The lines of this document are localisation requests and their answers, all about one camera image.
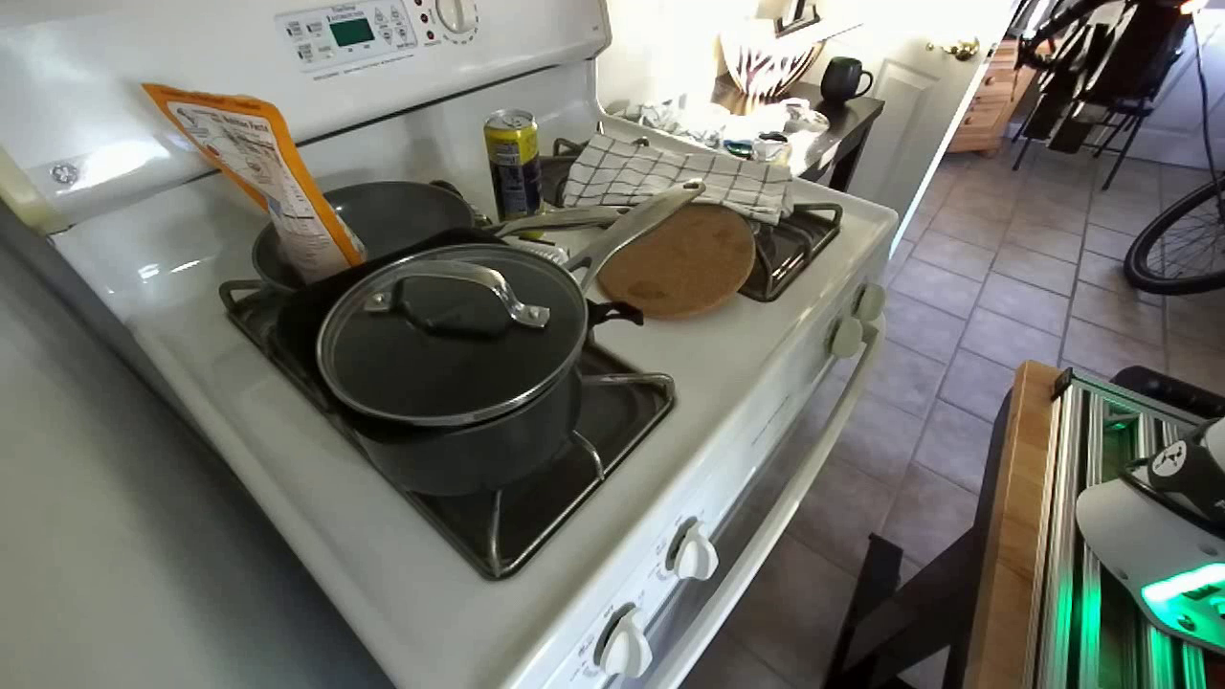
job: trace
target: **bicycle wheel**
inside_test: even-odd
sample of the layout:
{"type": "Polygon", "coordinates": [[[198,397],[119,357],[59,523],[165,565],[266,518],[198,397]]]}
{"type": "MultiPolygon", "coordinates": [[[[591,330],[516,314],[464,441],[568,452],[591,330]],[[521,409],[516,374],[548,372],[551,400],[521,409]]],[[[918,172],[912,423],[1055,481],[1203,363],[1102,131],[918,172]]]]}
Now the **bicycle wheel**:
{"type": "Polygon", "coordinates": [[[1127,279],[1141,292],[1191,295],[1225,288],[1225,176],[1161,212],[1127,249],[1127,279]]]}

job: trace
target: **pot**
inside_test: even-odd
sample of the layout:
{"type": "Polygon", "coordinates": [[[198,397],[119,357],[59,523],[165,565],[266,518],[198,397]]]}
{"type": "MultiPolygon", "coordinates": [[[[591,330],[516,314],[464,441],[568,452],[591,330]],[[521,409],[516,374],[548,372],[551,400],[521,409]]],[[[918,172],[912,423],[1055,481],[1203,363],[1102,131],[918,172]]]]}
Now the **pot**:
{"type": "MultiPolygon", "coordinates": [[[[339,192],[326,192],[326,200],[339,208],[345,227],[362,236],[362,244],[368,249],[368,260],[480,236],[480,227],[484,227],[484,218],[464,204],[464,194],[454,185],[385,181],[385,185],[339,187],[339,192]]],[[[288,260],[281,260],[276,244],[281,244],[276,228],[266,227],[252,244],[252,265],[260,279],[270,279],[276,292],[295,295],[308,288],[308,279],[288,260]]]]}
{"type": "Polygon", "coordinates": [[[574,443],[582,346],[603,316],[531,252],[466,240],[368,272],[330,305],[313,358],[371,463],[432,496],[548,469],[574,443]]]}

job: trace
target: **wooden cutting board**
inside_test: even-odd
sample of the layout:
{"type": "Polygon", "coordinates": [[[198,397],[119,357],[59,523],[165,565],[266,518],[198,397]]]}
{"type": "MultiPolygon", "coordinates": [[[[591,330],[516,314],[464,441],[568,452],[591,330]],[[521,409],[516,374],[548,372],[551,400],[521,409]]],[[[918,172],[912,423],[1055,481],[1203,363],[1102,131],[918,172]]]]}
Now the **wooden cutting board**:
{"type": "Polygon", "coordinates": [[[756,228],[727,208],[688,204],[598,272],[614,301],[649,316],[692,316],[734,297],[756,272],[756,228]]]}

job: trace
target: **kitchen counter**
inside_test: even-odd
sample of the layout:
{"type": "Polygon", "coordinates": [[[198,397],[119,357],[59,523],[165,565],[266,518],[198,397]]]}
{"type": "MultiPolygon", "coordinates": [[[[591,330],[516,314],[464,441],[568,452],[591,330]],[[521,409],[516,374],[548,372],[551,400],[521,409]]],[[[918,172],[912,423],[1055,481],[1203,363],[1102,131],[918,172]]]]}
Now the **kitchen counter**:
{"type": "Polygon", "coordinates": [[[224,463],[3,244],[0,436],[0,684],[389,684],[224,463]]]}

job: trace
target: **lid handle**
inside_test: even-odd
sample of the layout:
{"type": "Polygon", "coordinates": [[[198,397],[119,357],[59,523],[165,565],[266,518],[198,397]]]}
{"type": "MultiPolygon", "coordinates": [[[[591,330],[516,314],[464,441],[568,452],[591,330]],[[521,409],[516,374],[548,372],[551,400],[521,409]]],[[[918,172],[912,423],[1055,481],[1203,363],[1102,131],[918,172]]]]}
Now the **lid handle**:
{"type": "Polygon", "coordinates": [[[551,305],[531,305],[515,295],[506,277],[488,265],[464,260],[413,260],[399,272],[399,284],[381,288],[364,297],[364,314],[406,314],[426,334],[454,334],[454,338],[500,338],[506,324],[521,330],[548,330],[551,305]],[[484,301],[440,301],[440,297],[413,297],[419,292],[406,288],[413,279],[447,279],[447,284],[477,284],[500,297],[500,305],[484,301]]]}

